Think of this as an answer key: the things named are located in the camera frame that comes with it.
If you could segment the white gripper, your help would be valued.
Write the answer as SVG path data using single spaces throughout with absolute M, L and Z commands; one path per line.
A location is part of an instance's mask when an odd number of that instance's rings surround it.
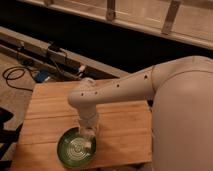
M 99 120 L 99 114 L 97 112 L 95 113 L 83 113 L 82 115 L 79 116 L 79 125 L 82 128 L 79 128 L 79 134 L 83 135 L 84 134 L 84 129 L 95 129 L 94 133 L 95 136 L 99 136 L 99 128 L 98 126 L 98 120 Z

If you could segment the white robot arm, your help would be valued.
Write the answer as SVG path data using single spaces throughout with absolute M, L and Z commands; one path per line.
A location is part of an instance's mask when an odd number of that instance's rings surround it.
M 188 56 L 104 85 L 83 79 L 68 96 L 83 130 L 96 128 L 97 106 L 151 100 L 152 171 L 213 171 L 213 59 Z

